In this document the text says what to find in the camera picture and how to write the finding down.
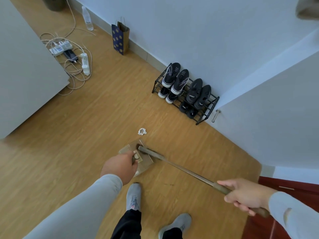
gray sneaker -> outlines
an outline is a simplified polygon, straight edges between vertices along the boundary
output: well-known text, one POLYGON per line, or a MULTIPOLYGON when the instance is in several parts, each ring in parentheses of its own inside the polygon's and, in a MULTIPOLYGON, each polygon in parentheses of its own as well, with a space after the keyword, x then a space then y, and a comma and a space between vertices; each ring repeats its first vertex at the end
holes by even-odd
POLYGON ((141 211, 141 185, 139 183, 133 183, 129 187, 126 194, 126 210, 139 210, 141 211))
POLYGON ((184 235, 184 233, 189 229, 191 223, 192 217, 188 213, 180 214, 178 217, 176 217, 172 224, 164 226, 162 229, 160 229, 159 239, 163 238, 165 231, 168 231, 175 227, 181 229, 181 232, 184 235))

black metal shoe rack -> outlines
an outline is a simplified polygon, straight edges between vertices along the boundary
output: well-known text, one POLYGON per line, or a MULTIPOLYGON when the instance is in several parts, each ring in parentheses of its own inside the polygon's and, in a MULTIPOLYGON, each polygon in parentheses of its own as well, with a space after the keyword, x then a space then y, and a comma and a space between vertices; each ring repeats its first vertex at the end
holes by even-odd
MULTIPOLYGON (((160 91, 160 89, 163 87, 161 82, 162 82, 162 79, 164 78, 164 74, 165 74, 167 68, 170 65, 171 65, 171 63, 166 67, 166 69, 162 72, 162 74, 155 80, 152 93, 154 93, 154 92, 158 93, 160 91)), ((185 90, 182 91, 182 93, 179 95, 177 100, 173 102, 173 105, 175 107, 179 108, 181 103, 186 100, 186 95, 187 95, 187 92, 188 92, 188 90, 190 88, 190 84, 191 84, 189 82, 186 84, 185 90)), ((204 108, 202 110, 199 110, 197 115, 193 118, 193 120, 196 121, 196 125, 200 124, 201 122, 203 122, 209 118, 209 116, 213 112, 218 100, 219 100, 219 96, 216 97, 213 94, 211 94, 211 97, 206 102, 204 108)))

bottle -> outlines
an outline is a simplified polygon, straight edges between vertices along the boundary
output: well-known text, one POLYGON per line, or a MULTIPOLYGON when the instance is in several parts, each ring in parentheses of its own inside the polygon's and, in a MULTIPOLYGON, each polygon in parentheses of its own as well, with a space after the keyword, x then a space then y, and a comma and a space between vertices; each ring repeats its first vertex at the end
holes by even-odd
POLYGON ((93 27, 93 24, 92 24, 92 21, 91 21, 91 17, 90 17, 89 12, 85 8, 85 6, 82 6, 82 15, 83 15, 84 22, 85 22, 87 30, 93 31, 94 27, 93 27))

trash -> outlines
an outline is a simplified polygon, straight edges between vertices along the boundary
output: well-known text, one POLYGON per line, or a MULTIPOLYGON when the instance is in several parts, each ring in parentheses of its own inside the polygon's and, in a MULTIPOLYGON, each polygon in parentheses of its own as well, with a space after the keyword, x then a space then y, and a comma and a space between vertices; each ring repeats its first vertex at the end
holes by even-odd
POLYGON ((140 130, 138 130, 138 135, 143 136, 144 134, 146 134, 146 129, 145 128, 141 128, 140 130))

sneaker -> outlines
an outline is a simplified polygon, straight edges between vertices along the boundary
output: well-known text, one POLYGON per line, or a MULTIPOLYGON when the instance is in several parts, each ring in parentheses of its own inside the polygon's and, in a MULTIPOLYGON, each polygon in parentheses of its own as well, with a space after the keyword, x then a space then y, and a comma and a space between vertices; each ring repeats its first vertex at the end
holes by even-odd
POLYGON ((189 105, 186 101, 183 101, 183 102, 180 104, 179 110, 180 110, 180 112, 182 112, 182 113, 186 113, 189 108, 190 108, 190 105, 189 105))
POLYGON ((192 107, 186 112, 186 115, 188 116, 188 118, 193 119, 197 115, 197 113, 198 110, 192 107))
POLYGON ((141 185, 139 183, 133 183, 129 187, 126 194, 126 210, 139 210, 141 211, 141 185))
POLYGON ((172 92, 170 92, 168 96, 166 96, 165 100, 167 101, 167 103, 172 104, 174 101, 176 101, 177 98, 178 98, 178 95, 175 95, 172 92))
POLYGON ((162 229, 159 231, 159 239, 163 238, 164 232, 168 231, 172 228, 179 228, 181 229, 181 232, 184 233, 189 229, 190 225, 192 223, 192 217, 187 214, 180 214, 176 219, 173 221, 172 224, 164 226, 162 229))
POLYGON ((197 101, 194 103, 194 107, 198 110, 202 109, 206 103, 206 101, 209 99, 211 96, 211 91, 212 88, 210 85, 205 85, 199 95, 199 98, 197 101))
POLYGON ((177 76, 180 70, 181 70, 181 65, 179 63, 171 64, 167 68, 164 78, 162 79, 162 85, 166 88, 170 88, 173 84, 173 81, 175 80, 175 77, 177 76))
POLYGON ((183 69, 175 78, 175 82, 171 88, 171 92, 175 95, 178 95, 184 86, 186 85, 189 79, 189 72, 186 69, 183 69))
POLYGON ((159 97, 160 97, 160 98, 165 98, 168 94, 169 94, 169 89, 167 89, 167 88, 165 88, 165 87, 162 87, 162 88, 159 90, 159 97))
POLYGON ((194 80, 189 88, 189 91, 186 96, 186 100, 189 104, 194 104, 195 101, 198 99, 200 92, 202 90, 203 81, 202 79, 194 80))

